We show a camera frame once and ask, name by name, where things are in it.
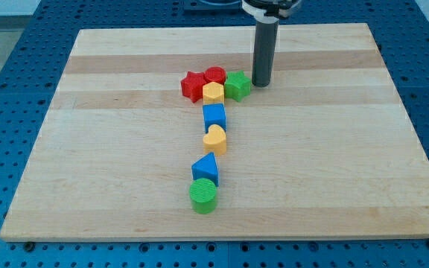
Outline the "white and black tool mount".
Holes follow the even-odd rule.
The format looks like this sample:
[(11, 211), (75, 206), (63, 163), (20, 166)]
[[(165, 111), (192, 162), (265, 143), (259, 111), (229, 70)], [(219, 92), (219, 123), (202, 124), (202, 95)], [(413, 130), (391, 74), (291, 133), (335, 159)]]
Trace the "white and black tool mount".
[(241, 7), (255, 19), (288, 19), (302, 6), (302, 0), (242, 0)]

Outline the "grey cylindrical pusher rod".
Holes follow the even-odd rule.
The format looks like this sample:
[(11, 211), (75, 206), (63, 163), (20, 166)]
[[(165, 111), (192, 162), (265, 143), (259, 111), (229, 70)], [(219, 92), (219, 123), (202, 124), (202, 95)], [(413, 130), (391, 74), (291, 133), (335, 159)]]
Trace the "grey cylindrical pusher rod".
[(266, 87), (270, 84), (279, 20), (257, 21), (252, 59), (252, 84)]

